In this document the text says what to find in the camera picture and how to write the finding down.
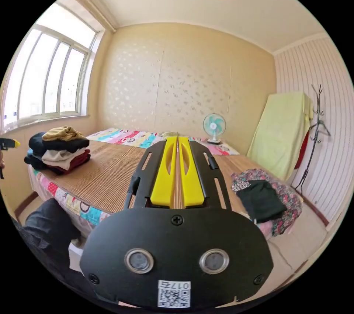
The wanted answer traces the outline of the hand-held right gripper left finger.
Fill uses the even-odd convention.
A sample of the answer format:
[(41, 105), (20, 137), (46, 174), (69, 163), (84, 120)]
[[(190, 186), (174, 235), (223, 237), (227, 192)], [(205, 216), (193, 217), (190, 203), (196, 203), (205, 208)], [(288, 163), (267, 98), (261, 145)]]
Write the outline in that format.
[(155, 207), (172, 207), (176, 177), (177, 137), (165, 140), (160, 165), (150, 196)]

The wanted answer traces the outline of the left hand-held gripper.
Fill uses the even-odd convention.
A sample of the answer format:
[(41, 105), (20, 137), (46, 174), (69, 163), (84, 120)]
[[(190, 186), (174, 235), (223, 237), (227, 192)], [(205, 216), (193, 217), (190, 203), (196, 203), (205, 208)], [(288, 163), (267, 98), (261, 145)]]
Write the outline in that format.
[(15, 139), (7, 139), (7, 138), (0, 139), (0, 149), (2, 151), (6, 151), (9, 148), (18, 148), (19, 146), (20, 143)]

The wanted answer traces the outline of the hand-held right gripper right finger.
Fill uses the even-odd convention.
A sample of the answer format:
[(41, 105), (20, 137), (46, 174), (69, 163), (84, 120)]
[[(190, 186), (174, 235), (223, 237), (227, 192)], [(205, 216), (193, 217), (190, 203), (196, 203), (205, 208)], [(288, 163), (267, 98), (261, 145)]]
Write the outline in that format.
[(184, 206), (202, 206), (204, 203), (204, 194), (192, 154), (190, 141), (187, 137), (178, 138), (178, 152)]

